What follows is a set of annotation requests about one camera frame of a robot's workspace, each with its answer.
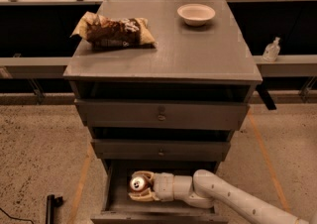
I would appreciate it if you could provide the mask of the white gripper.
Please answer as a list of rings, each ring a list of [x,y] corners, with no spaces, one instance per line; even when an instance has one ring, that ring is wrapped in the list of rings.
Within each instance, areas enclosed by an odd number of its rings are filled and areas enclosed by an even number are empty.
[[[132,174],[131,185],[149,185],[154,184],[151,191],[147,188],[144,191],[130,192],[132,200],[140,202],[156,201],[173,201],[173,182],[174,175],[171,173],[156,173],[151,171],[139,170]]]

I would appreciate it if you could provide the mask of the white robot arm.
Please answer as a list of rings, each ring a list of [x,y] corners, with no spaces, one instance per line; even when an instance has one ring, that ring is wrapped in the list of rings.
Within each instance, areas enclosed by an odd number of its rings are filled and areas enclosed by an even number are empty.
[[[186,204],[209,209],[217,199],[252,224],[317,224],[317,213],[309,221],[254,197],[206,169],[193,176],[167,172],[135,171],[129,182],[129,196],[140,202],[181,200]]]

